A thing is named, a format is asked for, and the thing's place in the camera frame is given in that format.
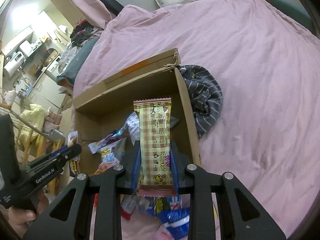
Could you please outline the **left hand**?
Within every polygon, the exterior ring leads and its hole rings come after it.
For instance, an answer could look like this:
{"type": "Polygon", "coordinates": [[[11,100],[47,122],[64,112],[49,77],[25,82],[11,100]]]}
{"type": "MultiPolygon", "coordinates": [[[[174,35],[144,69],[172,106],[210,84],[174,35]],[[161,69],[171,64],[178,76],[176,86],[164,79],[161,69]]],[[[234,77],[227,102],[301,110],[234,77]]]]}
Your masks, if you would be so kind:
{"type": "Polygon", "coordinates": [[[49,200],[44,194],[44,190],[39,191],[37,196],[39,202],[36,213],[32,210],[24,210],[17,207],[11,207],[8,211],[8,222],[21,238],[28,230],[27,224],[34,221],[49,205],[49,200]]]}

